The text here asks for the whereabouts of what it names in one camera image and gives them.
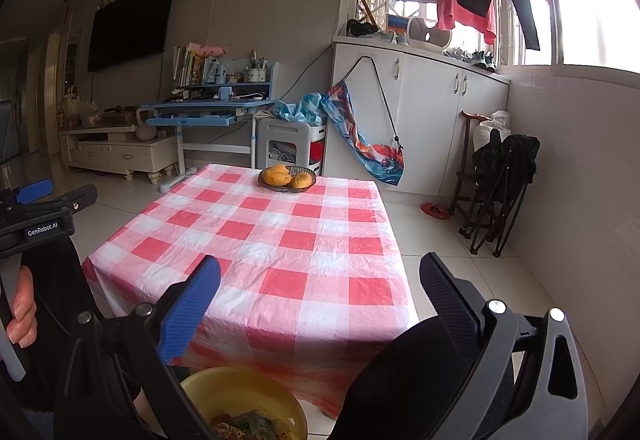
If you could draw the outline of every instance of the wooden armrest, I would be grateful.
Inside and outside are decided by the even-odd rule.
[[[462,112],[460,112],[460,115],[462,115],[463,117],[466,117],[467,119],[474,119],[476,121],[490,121],[491,119],[489,117],[485,117],[484,115],[480,115],[480,113],[466,113],[464,110]]]

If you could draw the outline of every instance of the red and white tablecloth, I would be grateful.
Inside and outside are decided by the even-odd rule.
[[[361,369],[417,323],[398,245],[374,182],[318,177],[284,194],[259,187],[258,173],[208,165],[84,272],[124,315],[218,258],[220,289],[180,362],[252,367],[336,416]]]

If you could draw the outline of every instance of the silver screw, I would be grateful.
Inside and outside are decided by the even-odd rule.
[[[89,321],[91,321],[91,312],[82,312],[78,316],[78,322],[81,325],[86,325]]]
[[[140,303],[136,306],[136,314],[140,317],[147,317],[154,311],[154,306],[151,303]]]
[[[549,310],[549,315],[552,319],[555,319],[555,321],[564,320],[564,312],[559,308],[552,308]]]
[[[494,314],[504,314],[507,311],[507,305],[499,299],[492,299],[489,302],[489,310]]]

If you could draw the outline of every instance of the television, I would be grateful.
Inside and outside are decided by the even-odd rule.
[[[94,17],[88,72],[164,52],[173,0],[116,0]]]

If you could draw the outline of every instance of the pink plush toy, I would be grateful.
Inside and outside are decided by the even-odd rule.
[[[219,58],[225,54],[226,50],[219,46],[203,46],[196,50],[196,55],[200,58]]]

